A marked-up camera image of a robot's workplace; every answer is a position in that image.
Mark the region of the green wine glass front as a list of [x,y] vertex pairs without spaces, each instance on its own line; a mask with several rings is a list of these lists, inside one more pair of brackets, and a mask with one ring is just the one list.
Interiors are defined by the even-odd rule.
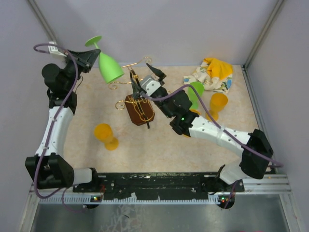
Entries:
[[[89,47],[93,45],[96,49],[100,49],[98,46],[98,42],[101,40],[101,38],[102,36],[95,36],[86,41],[85,46]],[[114,58],[102,52],[100,52],[99,54],[98,68],[107,84],[110,84],[111,82],[124,75],[124,72],[118,62]]]

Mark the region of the green wine glass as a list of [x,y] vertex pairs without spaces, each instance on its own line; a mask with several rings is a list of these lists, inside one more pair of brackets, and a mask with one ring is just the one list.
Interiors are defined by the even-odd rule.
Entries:
[[[85,46],[89,47],[93,45],[96,49],[100,49],[98,46],[98,42],[101,40],[101,38],[102,36],[95,36],[86,41]],[[118,62],[114,58],[102,52],[100,52],[99,54],[98,68],[107,84],[110,84],[111,82],[124,75],[124,72]]]
[[198,97],[197,96],[201,96],[204,92],[204,86],[202,83],[200,82],[191,82],[190,85],[192,85],[194,87],[194,89],[196,90],[197,94],[195,93],[195,91],[192,88],[188,88],[188,97],[189,100],[191,102],[191,110],[197,110],[198,109]]

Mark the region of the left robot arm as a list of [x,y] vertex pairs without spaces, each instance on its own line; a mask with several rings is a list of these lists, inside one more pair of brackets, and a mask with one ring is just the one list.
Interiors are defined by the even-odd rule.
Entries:
[[42,69],[49,99],[49,119],[35,155],[25,161],[37,189],[61,189],[83,184],[94,192],[100,187],[100,179],[94,176],[95,169],[74,169],[63,158],[67,131],[77,108],[75,85],[82,73],[90,72],[99,54],[99,49],[70,51],[64,68],[50,63]]

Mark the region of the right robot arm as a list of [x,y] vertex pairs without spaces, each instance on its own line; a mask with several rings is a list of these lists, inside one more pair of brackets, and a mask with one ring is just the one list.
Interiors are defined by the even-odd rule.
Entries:
[[178,135],[191,138],[205,139],[224,147],[236,155],[240,160],[224,165],[218,172],[216,187],[221,191],[229,190],[241,179],[251,177],[262,179],[267,172],[269,163],[274,163],[272,147],[263,131],[255,129],[253,132],[243,132],[224,128],[210,116],[209,119],[190,111],[192,102],[184,88],[196,92],[192,84],[186,84],[172,93],[163,87],[166,75],[151,65],[149,69],[158,77],[151,75],[142,81],[131,80],[133,98],[141,97],[153,101],[160,111],[170,118],[170,126]]

